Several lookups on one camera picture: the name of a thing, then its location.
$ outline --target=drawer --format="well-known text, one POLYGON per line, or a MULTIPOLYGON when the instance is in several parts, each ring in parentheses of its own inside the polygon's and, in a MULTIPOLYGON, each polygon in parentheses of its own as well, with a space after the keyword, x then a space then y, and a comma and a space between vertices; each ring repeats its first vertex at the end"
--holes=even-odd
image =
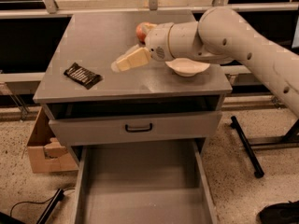
POLYGON ((193 140, 85 147, 70 223, 216 224, 193 140))
POLYGON ((220 111, 113 118, 56 119, 50 127, 64 146, 212 136, 220 111))

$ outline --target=white bowl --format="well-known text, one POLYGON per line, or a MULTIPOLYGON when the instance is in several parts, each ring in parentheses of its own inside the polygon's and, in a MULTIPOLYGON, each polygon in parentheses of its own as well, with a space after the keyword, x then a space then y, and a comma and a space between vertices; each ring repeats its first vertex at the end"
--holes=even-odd
POLYGON ((177 58, 171 62, 166 62, 166 64, 182 77, 195 76, 206 71, 210 66, 209 63, 195 62, 187 58, 177 58))

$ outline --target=terrazzo floor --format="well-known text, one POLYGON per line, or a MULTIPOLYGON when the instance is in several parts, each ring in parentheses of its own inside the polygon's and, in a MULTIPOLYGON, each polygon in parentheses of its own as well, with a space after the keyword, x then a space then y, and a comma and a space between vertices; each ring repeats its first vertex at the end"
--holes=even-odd
MULTIPOLYGON (((0 212, 8 214, 13 204, 22 201, 42 202, 58 188, 75 187, 77 172, 33 174, 25 150, 39 107, 20 122, 16 108, 0 109, 0 212)), ((248 137, 283 135, 295 123, 295 116, 286 108, 272 105, 250 110, 236 108, 226 100, 216 134, 203 153, 203 164, 220 224, 260 223, 257 214, 266 205, 299 200, 299 148, 256 151, 265 176, 256 179, 249 158, 230 127, 237 116, 248 137)), ((68 223, 74 191, 65 193, 48 223, 68 223)), ((14 208, 12 216, 36 223, 46 205, 24 203, 14 208)))

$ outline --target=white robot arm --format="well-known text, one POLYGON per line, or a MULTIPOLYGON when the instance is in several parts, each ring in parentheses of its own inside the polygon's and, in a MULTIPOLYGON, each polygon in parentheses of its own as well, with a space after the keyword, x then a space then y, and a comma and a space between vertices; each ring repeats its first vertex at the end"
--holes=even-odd
POLYGON ((150 58, 204 63, 237 60, 299 118, 299 56, 260 35, 229 8, 213 7, 200 21, 152 26, 145 44, 129 50, 112 69, 127 70, 150 58))

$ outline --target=gray cabinet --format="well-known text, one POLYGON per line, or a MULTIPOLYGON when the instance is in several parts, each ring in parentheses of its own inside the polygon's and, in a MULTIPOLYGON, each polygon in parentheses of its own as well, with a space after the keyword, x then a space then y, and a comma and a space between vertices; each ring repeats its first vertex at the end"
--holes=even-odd
POLYGON ((216 223, 198 148, 216 132, 231 86, 217 64, 194 77, 155 61, 113 73, 142 21, 194 17, 74 15, 34 97, 61 144, 71 152, 84 147, 71 223, 216 223), (74 62, 104 79, 86 90, 64 76, 74 62))

